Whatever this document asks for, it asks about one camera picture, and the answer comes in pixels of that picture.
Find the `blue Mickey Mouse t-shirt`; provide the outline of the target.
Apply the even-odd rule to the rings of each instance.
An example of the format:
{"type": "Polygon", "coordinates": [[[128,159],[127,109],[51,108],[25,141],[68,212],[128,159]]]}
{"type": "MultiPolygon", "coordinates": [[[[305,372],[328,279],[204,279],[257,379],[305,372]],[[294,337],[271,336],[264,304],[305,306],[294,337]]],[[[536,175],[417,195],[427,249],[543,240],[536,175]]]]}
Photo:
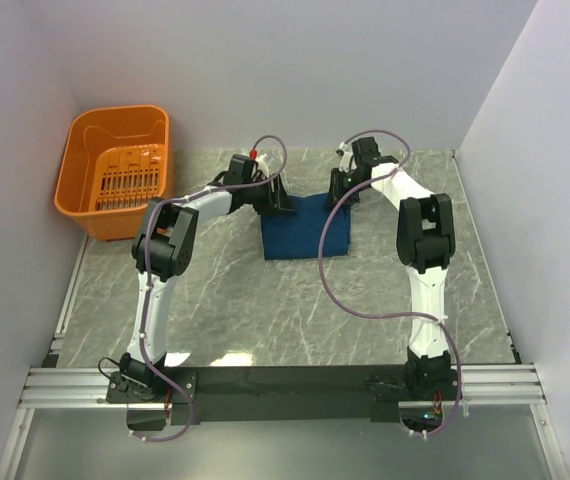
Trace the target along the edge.
{"type": "MultiPolygon", "coordinates": [[[[325,194],[292,197],[295,213],[260,217],[263,256],[266,261],[317,257],[320,236],[329,216],[329,211],[325,209],[325,199],[325,194]]],[[[323,256],[347,255],[350,238],[351,210],[342,207],[329,226],[323,256]]]]}

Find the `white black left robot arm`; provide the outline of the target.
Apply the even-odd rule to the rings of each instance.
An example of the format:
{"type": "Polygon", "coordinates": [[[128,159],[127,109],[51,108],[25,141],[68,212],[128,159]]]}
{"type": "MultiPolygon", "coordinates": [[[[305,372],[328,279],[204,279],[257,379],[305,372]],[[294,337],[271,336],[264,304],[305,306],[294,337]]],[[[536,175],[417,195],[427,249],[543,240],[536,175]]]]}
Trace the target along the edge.
{"type": "Polygon", "coordinates": [[[184,197],[153,198],[132,245],[138,272],[138,305],[132,337],[119,360],[120,378],[141,401],[165,387],[166,331],[173,291],[189,267],[197,228],[245,205],[259,215],[295,211],[283,182],[283,166],[270,171],[263,155],[235,154],[226,170],[184,197]]]}

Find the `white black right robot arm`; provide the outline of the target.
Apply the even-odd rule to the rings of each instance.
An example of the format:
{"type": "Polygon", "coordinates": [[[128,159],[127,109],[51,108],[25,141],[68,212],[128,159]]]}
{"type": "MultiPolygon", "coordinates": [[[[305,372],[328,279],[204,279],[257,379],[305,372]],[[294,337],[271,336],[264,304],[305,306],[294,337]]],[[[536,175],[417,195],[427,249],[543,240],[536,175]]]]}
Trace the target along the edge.
{"type": "Polygon", "coordinates": [[[326,206],[343,196],[358,201],[355,187],[365,183],[398,211],[396,250],[409,278],[412,328],[407,347],[404,387],[425,399],[454,380],[446,335],[445,283],[456,240],[451,198],[414,180],[392,156],[381,154],[373,137],[341,143],[341,158],[331,170],[326,206]]]}

